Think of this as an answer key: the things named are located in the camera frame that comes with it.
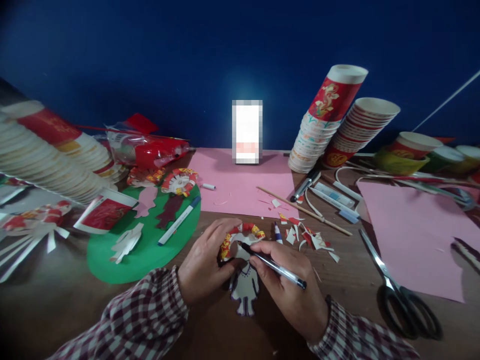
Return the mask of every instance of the green paper oval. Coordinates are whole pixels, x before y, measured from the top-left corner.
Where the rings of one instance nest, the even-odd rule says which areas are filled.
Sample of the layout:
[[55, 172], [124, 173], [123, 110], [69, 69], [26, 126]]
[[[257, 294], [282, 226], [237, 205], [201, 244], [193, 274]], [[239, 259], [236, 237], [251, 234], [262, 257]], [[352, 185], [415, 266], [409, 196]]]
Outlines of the green paper oval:
[[[143, 187], [128, 187], [123, 191], [125, 195], [138, 199]], [[195, 186], [181, 204], [180, 210], [176, 213], [178, 218], [187, 206], [200, 195], [200, 189]], [[154, 200], [155, 207], [149, 210], [149, 215], [134, 218], [136, 211], [129, 211], [111, 230], [104, 235], [92, 234], [88, 241], [86, 259], [88, 267], [93, 275], [103, 282], [110, 284], [125, 284], [138, 281], [150, 270], [161, 268], [168, 264], [192, 237], [200, 218], [200, 203], [195, 206], [186, 219], [180, 224], [175, 234], [163, 246], [157, 243], [165, 230], [155, 226], [160, 220], [155, 217], [164, 211], [164, 205], [170, 194], [162, 193], [158, 189], [158, 196]], [[133, 229], [138, 223], [143, 223], [141, 238], [135, 248], [128, 255], [124, 256], [121, 263], [110, 262], [115, 254], [112, 246], [117, 239], [126, 231]]]

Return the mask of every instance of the checkered shirt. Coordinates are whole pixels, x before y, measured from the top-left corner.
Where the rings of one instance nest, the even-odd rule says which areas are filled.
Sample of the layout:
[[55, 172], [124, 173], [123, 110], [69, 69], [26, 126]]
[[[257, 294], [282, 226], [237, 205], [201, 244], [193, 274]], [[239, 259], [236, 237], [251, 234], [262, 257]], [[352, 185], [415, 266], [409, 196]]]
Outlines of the checkered shirt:
[[[321, 359], [419, 359], [411, 345], [364, 317], [346, 312], [329, 296], [328, 327], [309, 348]], [[107, 305], [101, 320], [49, 359], [161, 359], [188, 318], [177, 268], [150, 271]]]

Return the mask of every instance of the stack of paper cups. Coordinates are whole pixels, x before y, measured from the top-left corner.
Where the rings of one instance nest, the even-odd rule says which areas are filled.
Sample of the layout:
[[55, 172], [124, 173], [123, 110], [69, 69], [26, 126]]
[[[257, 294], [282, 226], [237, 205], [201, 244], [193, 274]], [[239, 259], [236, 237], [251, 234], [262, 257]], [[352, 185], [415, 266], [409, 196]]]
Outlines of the stack of paper cups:
[[0, 173], [88, 205], [110, 183], [0, 112]]
[[329, 169], [340, 167], [363, 149], [399, 112], [400, 107], [387, 100], [375, 97], [357, 99], [328, 145], [322, 164]]
[[3, 107], [1, 111], [110, 183], [116, 183], [128, 173], [124, 166], [114, 163], [107, 148], [40, 101], [19, 102]]
[[328, 72], [310, 108], [288, 159], [297, 173], [308, 173], [325, 152], [347, 109], [369, 72], [355, 65], [334, 65]]

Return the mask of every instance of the pink cardstock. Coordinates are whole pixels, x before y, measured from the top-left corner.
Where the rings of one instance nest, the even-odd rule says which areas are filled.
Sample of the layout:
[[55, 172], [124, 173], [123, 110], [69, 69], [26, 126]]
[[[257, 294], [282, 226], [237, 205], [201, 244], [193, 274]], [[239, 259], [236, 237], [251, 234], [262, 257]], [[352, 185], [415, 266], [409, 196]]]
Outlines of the pink cardstock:
[[216, 186], [215, 190], [200, 186], [201, 210], [277, 219], [281, 212], [287, 218], [298, 218], [296, 208], [280, 200], [275, 208], [274, 197], [257, 189], [261, 186], [288, 199], [294, 192], [288, 160], [281, 152], [264, 151], [259, 165], [241, 165], [232, 162], [232, 149], [198, 148], [188, 167], [198, 173], [199, 186]]
[[480, 251], [480, 229], [449, 197], [411, 187], [360, 182], [380, 257], [401, 286], [464, 303], [453, 237]]
[[148, 186], [140, 192], [140, 195], [138, 195], [138, 205], [133, 208], [133, 210], [136, 210], [136, 219], [149, 215], [149, 210], [156, 206], [154, 200], [158, 192], [159, 188], [155, 186]]

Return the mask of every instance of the blue marker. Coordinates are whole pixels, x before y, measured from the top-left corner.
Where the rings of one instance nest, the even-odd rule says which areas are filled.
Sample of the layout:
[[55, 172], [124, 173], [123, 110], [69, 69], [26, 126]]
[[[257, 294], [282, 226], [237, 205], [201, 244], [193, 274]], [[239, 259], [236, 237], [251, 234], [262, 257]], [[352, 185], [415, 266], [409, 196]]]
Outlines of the blue marker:
[[164, 233], [160, 240], [158, 240], [158, 246], [164, 245], [170, 239], [175, 230], [177, 230], [180, 224], [187, 218], [187, 216], [194, 209], [194, 207], [200, 202], [200, 199], [200, 196], [197, 196], [193, 199], [190, 205], [186, 207], [185, 211], [181, 213], [180, 217], [175, 220], [175, 222], [170, 226], [166, 233]]
[[277, 225], [277, 222], [275, 221], [275, 239], [278, 243], [283, 244], [282, 240], [282, 234], [280, 233], [279, 226]]

